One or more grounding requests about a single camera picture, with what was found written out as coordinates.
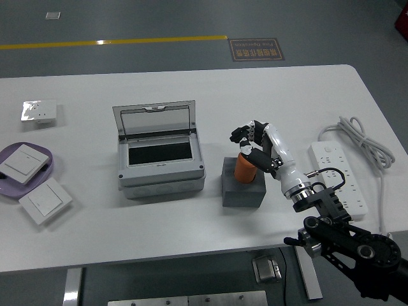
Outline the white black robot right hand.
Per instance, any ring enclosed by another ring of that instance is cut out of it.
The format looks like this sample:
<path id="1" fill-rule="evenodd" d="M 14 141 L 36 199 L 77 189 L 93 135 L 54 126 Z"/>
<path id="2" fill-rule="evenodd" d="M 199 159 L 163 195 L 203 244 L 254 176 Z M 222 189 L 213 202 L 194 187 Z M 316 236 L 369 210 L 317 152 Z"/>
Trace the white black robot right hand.
<path id="1" fill-rule="evenodd" d="M 286 198 L 310 189 L 310 180 L 296 168 L 288 146 L 272 124 L 252 120 L 232 131 L 229 139 L 239 144 L 246 161 L 280 181 Z"/>

